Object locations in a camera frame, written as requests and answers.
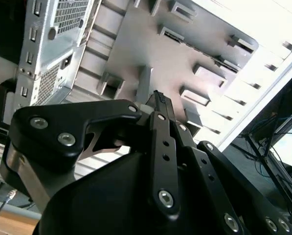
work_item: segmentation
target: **mounting hole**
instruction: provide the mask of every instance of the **mounting hole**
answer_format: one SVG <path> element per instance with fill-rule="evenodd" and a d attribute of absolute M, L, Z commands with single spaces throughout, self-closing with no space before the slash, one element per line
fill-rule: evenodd
<path fill-rule="evenodd" d="M 215 179 L 212 175 L 208 175 L 209 179 L 213 182 Z"/>
<path fill-rule="evenodd" d="M 84 21 L 83 20 L 81 20 L 80 22 L 79 22 L 79 28 L 81 28 L 81 27 L 83 27 L 83 24 L 84 24 Z"/>
<path fill-rule="evenodd" d="M 137 112 L 137 108 L 135 108 L 134 106 L 128 106 L 128 109 L 132 112 Z"/>
<path fill-rule="evenodd" d="M 157 116 L 159 117 L 159 119 L 165 120 L 165 116 L 163 116 L 162 114 L 158 114 Z"/>
<path fill-rule="evenodd" d="M 56 37 L 57 31 L 55 28 L 51 28 L 48 33 L 48 39 L 53 40 Z"/>
<path fill-rule="evenodd" d="M 163 155 L 163 159 L 166 160 L 167 162 L 170 160 L 169 156 L 167 156 L 166 154 Z"/>

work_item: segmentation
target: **ventilation grille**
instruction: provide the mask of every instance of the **ventilation grille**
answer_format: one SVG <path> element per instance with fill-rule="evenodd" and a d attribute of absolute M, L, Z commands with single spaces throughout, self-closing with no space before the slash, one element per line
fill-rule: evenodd
<path fill-rule="evenodd" d="M 63 33 L 80 25 L 89 0 L 59 0 L 55 23 L 59 23 L 58 33 Z"/>
<path fill-rule="evenodd" d="M 57 79 L 60 63 L 45 72 L 40 81 L 38 99 L 35 105 L 42 105 L 50 96 Z"/>

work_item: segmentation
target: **metal pin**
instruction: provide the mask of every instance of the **metal pin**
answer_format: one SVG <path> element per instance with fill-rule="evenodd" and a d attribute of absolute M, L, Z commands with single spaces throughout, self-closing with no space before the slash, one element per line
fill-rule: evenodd
<path fill-rule="evenodd" d="M 239 226 L 236 220 L 230 216 L 229 214 L 225 213 L 224 215 L 224 220 L 227 226 L 233 231 L 233 232 L 238 232 L 239 231 Z"/>
<path fill-rule="evenodd" d="M 278 222 L 285 229 L 285 231 L 289 233 L 290 229 L 289 229 L 289 226 L 285 223 L 285 221 L 282 220 L 281 218 L 279 218 L 278 219 Z"/>
<path fill-rule="evenodd" d="M 207 146 L 211 151 L 213 151 L 214 148 L 213 148 L 213 146 L 212 146 L 210 143 L 207 143 L 206 146 Z"/>
<path fill-rule="evenodd" d="M 76 142 L 75 137 L 70 133 L 61 133 L 58 136 L 58 141 L 68 147 L 74 145 Z"/>
<path fill-rule="evenodd" d="M 274 232 L 277 232 L 277 226 L 272 220 L 270 220 L 269 218 L 266 218 L 265 221 Z"/>
<path fill-rule="evenodd" d="M 187 128 L 183 125 L 183 124 L 180 124 L 180 128 L 183 130 L 183 131 L 186 131 Z"/>
<path fill-rule="evenodd" d="M 45 129 L 48 127 L 48 122 L 42 117 L 34 117 L 30 120 L 30 125 L 36 129 Z"/>
<path fill-rule="evenodd" d="M 168 191 L 161 190 L 159 192 L 159 199 L 160 202 L 167 208 L 171 208 L 174 204 L 173 197 Z"/>

